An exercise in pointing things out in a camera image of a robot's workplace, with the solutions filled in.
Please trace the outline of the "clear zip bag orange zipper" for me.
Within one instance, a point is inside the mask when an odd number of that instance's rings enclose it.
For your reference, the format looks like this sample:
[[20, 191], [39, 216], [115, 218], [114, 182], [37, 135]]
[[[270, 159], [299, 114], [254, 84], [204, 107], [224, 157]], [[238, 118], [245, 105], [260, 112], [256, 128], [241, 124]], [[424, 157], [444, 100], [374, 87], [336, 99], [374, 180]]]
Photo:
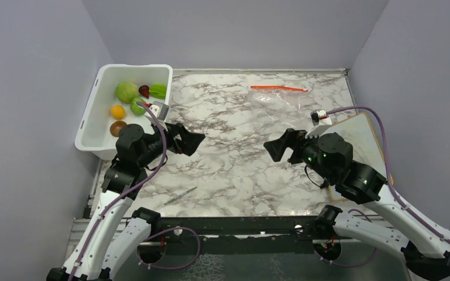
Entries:
[[276, 125], [282, 128], [306, 128], [303, 105], [309, 97], [308, 92], [306, 88], [283, 85], [252, 85], [249, 100], [255, 129], [262, 131]]

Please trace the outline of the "green custard apple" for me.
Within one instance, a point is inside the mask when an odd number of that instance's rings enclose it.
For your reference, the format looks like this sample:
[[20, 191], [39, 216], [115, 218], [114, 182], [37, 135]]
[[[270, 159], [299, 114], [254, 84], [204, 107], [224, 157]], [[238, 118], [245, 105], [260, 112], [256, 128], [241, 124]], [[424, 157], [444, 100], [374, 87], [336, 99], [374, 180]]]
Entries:
[[146, 109], [142, 106], [140, 106], [138, 103], [141, 102], [145, 105], [147, 105], [146, 101], [143, 100], [140, 97], [135, 97], [131, 103], [130, 103], [130, 110], [132, 111], [132, 113], [134, 115], [140, 116], [140, 115], [144, 115], [146, 113]]

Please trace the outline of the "orange wrinkled fruit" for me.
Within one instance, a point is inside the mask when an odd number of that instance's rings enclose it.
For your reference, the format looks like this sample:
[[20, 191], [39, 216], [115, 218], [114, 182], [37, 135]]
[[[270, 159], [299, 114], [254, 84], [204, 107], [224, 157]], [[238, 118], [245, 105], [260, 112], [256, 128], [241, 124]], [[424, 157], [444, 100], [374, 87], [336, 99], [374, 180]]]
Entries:
[[122, 105], [113, 105], [110, 108], [110, 114], [116, 120], [122, 120], [126, 116], [125, 109]]

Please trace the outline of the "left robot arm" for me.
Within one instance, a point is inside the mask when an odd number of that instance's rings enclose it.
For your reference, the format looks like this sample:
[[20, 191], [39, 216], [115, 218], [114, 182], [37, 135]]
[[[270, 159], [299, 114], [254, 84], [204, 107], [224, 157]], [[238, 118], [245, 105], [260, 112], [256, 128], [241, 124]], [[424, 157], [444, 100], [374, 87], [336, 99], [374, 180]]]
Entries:
[[163, 166], [167, 152], [191, 156], [205, 135], [189, 132], [180, 123], [153, 128], [153, 134], [138, 124], [120, 130], [95, 212], [75, 250], [62, 267], [49, 271], [47, 280], [113, 280], [141, 242], [160, 235], [160, 213], [144, 207], [134, 212], [121, 234], [116, 231], [142, 185]]

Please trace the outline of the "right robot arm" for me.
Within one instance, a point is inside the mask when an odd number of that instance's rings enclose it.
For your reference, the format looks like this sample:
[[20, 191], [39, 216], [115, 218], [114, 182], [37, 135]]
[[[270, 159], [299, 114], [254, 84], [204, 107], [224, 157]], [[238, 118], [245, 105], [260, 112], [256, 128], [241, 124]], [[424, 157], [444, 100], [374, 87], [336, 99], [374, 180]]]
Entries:
[[349, 237], [395, 254], [426, 280], [450, 277], [450, 230], [401, 198], [377, 170], [355, 161], [352, 145], [339, 134], [309, 136], [305, 131], [287, 129], [264, 147], [275, 162], [291, 149], [290, 164], [303, 163], [344, 198], [374, 211], [390, 224], [385, 228], [327, 205], [314, 224], [320, 237]]

